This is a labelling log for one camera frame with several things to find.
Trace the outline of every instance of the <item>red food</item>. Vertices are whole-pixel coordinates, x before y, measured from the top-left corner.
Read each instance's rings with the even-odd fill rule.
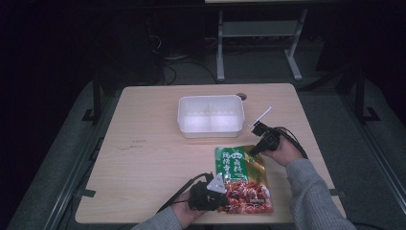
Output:
[[[228,214],[261,214],[274,211],[269,191],[263,185],[239,180],[228,182],[226,189],[229,205],[222,211]]]

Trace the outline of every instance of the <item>snack package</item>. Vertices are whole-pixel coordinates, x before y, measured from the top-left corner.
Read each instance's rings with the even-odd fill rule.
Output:
[[[260,155],[248,154],[254,146],[215,149],[216,173],[223,174],[229,205],[218,212],[227,214],[272,213],[271,194]]]

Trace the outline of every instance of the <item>gray carpet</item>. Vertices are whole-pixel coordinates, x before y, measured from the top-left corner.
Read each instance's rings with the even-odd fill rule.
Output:
[[[226,81],[224,83],[272,83],[290,82],[296,87],[305,86],[320,78],[321,73],[314,71],[320,54],[321,44],[302,43],[298,47],[296,60],[304,80],[294,81],[282,46],[268,47],[266,51],[252,50],[240,55],[225,57]],[[215,55],[209,53],[202,57],[190,57],[169,65],[176,71],[173,84],[213,84],[215,73]],[[165,69],[167,81],[174,78],[174,72]],[[382,172],[373,157],[372,150],[362,135],[359,124],[354,120],[343,96],[332,89],[332,80],[317,90],[299,92],[307,119],[313,129],[321,152],[333,182],[351,221],[379,226],[383,229],[406,229],[406,216],[398,205],[393,192],[382,176]],[[120,98],[102,97],[101,120],[92,126],[81,120],[84,112],[92,108],[92,87],[87,85],[79,95],[72,111],[59,135],[55,139],[45,161],[30,190],[26,193],[13,220],[10,229],[129,229],[132,224],[91,224],[75,222],[75,211],[79,204],[79,189],[86,183],[86,170],[92,166],[88,160],[95,153],[94,148],[100,137],[106,132],[114,108]],[[366,127],[376,137],[394,170],[399,176],[406,175],[405,167],[405,127],[396,119],[386,105],[380,91],[367,84],[367,106],[373,106],[381,122],[370,122]],[[74,166],[78,159],[84,159],[79,168]],[[55,204],[62,198],[61,191],[67,179],[75,176],[74,186],[68,189],[74,198],[66,206],[58,207],[64,213],[61,220],[50,224]],[[293,224],[272,225],[272,229],[294,229]],[[216,226],[214,229],[250,229],[252,226]],[[257,226],[256,229],[267,229]],[[374,229],[357,225],[358,229]]]

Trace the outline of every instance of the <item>black strap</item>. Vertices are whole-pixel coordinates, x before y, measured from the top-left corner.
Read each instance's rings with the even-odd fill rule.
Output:
[[[287,140],[289,140],[295,147],[296,149],[298,149],[298,151],[302,154],[302,156],[304,157],[304,159],[308,159],[307,154],[305,153],[304,148],[301,146],[301,144],[299,144],[299,141],[295,140],[296,137],[295,135],[293,135],[293,133],[291,131],[289,131],[289,129],[287,129],[286,127],[274,127],[274,130],[276,130],[278,133],[280,133],[282,136],[284,136]],[[292,138],[289,134],[287,134],[286,132],[282,131],[286,130],[287,132],[290,133],[290,135],[292,135],[294,138]]]

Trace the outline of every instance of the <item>person's right hand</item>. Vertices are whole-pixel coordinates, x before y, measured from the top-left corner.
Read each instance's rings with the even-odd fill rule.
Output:
[[[303,158],[299,150],[282,135],[280,139],[280,144],[276,150],[274,151],[265,150],[261,154],[271,157],[278,164],[284,167],[296,159]]]

